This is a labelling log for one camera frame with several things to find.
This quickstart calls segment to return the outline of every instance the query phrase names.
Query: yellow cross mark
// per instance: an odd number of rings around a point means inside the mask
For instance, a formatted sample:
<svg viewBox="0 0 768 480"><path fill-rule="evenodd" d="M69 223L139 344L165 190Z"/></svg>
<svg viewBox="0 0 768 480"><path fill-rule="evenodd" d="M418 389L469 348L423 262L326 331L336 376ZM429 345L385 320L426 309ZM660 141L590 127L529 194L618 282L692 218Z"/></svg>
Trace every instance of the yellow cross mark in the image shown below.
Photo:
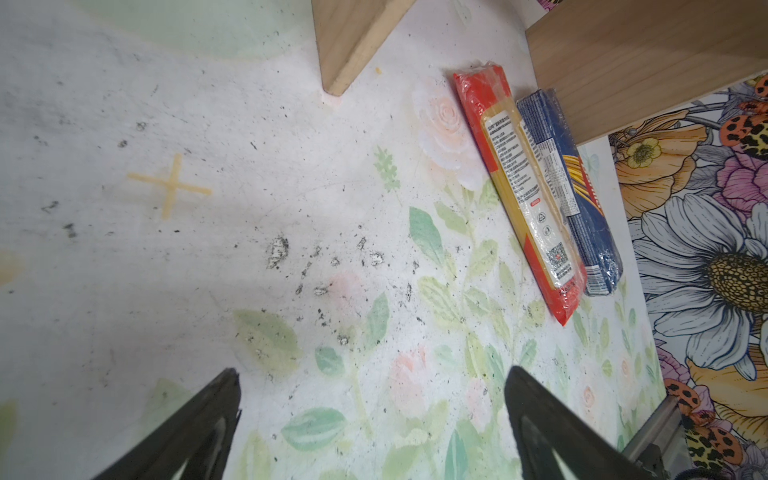
<svg viewBox="0 0 768 480"><path fill-rule="evenodd" d="M194 185L182 184L179 181L182 157L181 154L176 154L174 157L174 166L170 169L170 178L168 180L150 177L149 175L135 174L133 172L128 174L128 178L147 182L148 184L162 185L168 189L168 194L165 196L165 203L163 204L163 220L170 218L170 211L176 203L176 189L180 188L181 190L203 195L211 195L213 193L210 188L195 187Z"/></svg>

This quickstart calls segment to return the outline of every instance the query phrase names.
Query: red pasta package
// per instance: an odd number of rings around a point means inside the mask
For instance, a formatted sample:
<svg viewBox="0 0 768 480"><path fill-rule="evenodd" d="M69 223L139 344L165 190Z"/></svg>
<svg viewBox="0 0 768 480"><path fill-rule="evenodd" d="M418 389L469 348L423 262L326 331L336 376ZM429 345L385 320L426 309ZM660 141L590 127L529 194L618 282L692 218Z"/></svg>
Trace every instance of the red pasta package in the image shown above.
<svg viewBox="0 0 768 480"><path fill-rule="evenodd" d="M453 75L485 166L552 315L565 325L586 284L586 270L538 166L504 70L487 64Z"/></svg>

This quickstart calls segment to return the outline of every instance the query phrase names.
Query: yellow flower center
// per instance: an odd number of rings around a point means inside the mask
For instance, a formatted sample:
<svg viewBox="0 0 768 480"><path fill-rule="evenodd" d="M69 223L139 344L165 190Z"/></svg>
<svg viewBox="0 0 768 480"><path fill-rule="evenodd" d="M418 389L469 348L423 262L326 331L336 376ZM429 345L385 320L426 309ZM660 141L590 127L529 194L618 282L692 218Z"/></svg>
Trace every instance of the yellow flower center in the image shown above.
<svg viewBox="0 0 768 480"><path fill-rule="evenodd" d="M627 165L631 168L643 168L653 163L655 158L661 156L659 140L646 138L630 145L627 149Z"/></svg>
<svg viewBox="0 0 768 480"><path fill-rule="evenodd" d="M715 292L733 306L768 313L768 265L740 253L715 257L707 266Z"/></svg>

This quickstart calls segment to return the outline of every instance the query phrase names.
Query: blue pasta package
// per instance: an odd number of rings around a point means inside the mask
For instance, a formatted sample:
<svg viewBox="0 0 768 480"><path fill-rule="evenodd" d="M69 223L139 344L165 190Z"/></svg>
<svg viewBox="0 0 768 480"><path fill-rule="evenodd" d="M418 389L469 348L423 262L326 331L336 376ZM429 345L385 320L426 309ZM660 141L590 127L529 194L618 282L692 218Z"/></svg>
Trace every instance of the blue pasta package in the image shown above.
<svg viewBox="0 0 768 480"><path fill-rule="evenodd" d="M587 269L587 295L610 295L624 272L621 256L554 90L536 91L517 106Z"/></svg>

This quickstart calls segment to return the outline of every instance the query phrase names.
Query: floral tablecloth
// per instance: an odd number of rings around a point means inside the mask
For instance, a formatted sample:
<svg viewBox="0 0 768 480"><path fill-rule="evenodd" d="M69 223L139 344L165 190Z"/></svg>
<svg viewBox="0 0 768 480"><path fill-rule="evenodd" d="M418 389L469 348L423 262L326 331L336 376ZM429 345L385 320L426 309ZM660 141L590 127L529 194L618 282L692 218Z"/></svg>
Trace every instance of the floral tablecloth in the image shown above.
<svg viewBox="0 0 768 480"><path fill-rule="evenodd" d="M532 91L515 13L419 0L333 98L309 2L225 3L2 7L0 475L88 478L228 366L228 478L514 478L515 364L620 449L664 385L608 143L625 274L564 328L445 79Z"/></svg>

